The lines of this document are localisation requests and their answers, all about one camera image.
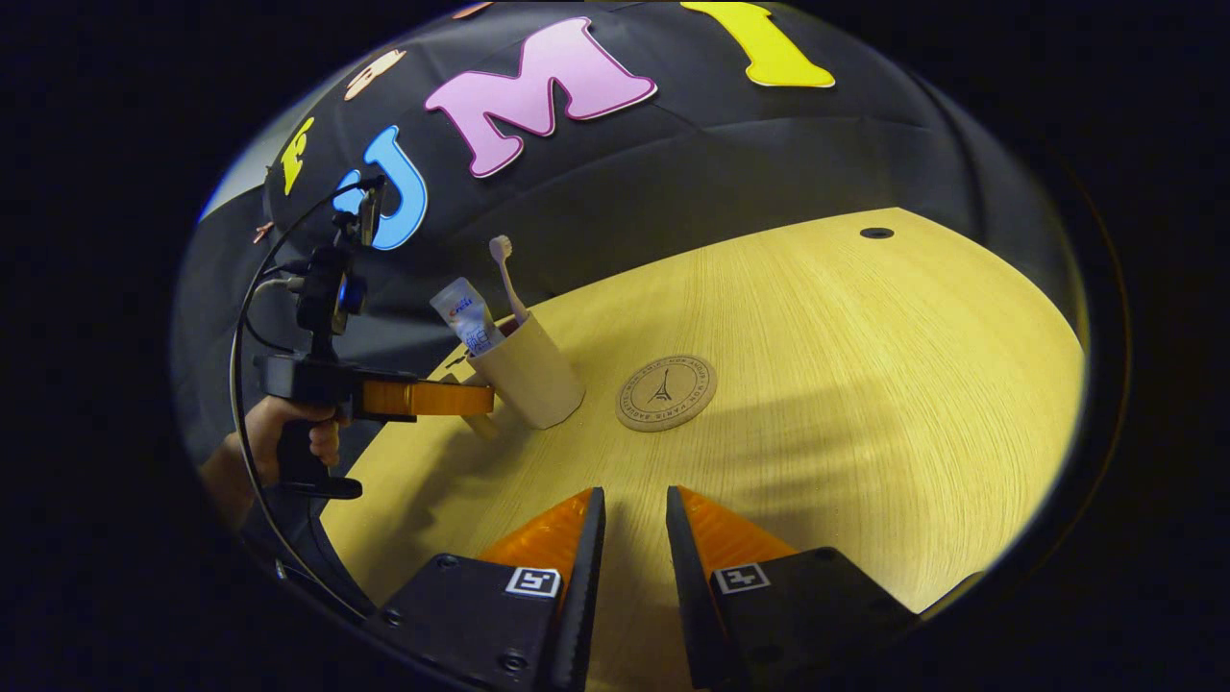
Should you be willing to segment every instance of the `cup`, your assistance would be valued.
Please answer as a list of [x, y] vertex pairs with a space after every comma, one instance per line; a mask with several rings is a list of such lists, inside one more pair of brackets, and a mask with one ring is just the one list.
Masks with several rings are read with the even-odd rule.
[[501, 331], [503, 340], [466, 363], [530, 428], [546, 430], [562, 423], [585, 398], [585, 386], [534, 312], [510, 332]]

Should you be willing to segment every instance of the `coaster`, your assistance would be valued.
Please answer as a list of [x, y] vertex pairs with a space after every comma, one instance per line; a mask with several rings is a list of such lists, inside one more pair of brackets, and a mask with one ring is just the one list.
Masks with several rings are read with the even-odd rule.
[[717, 372], [696, 356], [668, 356], [636, 371], [619, 393], [620, 423], [641, 433], [680, 427], [713, 399]]

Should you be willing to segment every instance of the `human hand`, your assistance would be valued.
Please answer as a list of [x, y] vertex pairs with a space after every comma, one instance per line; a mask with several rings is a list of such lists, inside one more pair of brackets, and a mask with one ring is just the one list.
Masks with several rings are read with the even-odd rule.
[[[349, 420], [337, 418], [336, 407], [312, 407], [299, 404], [279, 397], [266, 397], [244, 418], [247, 428], [248, 445], [252, 449], [252, 461], [261, 478], [261, 486], [278, 483], [278, 442], [282, 440], [283, 427], [296, 420], [320, 422], [309, 434], [309, 450], [320, 457], [326, 467], [337, 466], [339, 457], [338, 429], [351, 425]], [[239, 435], [234, 445], [239, 451]]]

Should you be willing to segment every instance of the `wooden table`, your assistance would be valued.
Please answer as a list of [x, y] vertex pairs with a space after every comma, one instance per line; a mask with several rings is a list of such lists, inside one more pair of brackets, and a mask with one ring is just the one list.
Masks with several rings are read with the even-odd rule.
[[[868, 226], [895, 235], [860, 235]], [[510, 269], [515, 279], [515, 258]], [[603, 487], [590, 690], [690, 688], [668, 486], [796, 548], [836, 547], [918, 612], [990, 567], [1028, 522], [1081, 406], [1085, 355], [1043, 293], [903, 209], [718, 242], [533, 310], [587, 387], [567, 422], [528, 430], [497, 401], [491, 442], [456, 418], [389, 424], [351, 471], [363, 498], [321, 519], [379, 605], [430, 556], [477, 556]], [[715, 366], [712, 403], [664, 433], [624, 428], [620, 386], [674, 354]], [[446, 372], [472, 371], [442, 365], [430, 377]]]

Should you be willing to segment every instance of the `toothbrush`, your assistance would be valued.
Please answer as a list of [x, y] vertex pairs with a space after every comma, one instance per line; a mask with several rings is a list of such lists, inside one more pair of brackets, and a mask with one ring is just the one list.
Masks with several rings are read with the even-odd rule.
[[517, 296], [517, 291], [513, 290], [513, 279], [508, 278], [508, 267], [504, 264], [513, 253], [513, 241], [507, 235], [497, 235], [491, 238], [490, 246], [491, 258], [499, 264], [499, 273], [504, 277], [504, 290], [508, 291], [508, 301], [513, 306], [517, 323], [525, 323], [525, 320], [530, 318], [530, 313], [525, 310], [525, 304]]

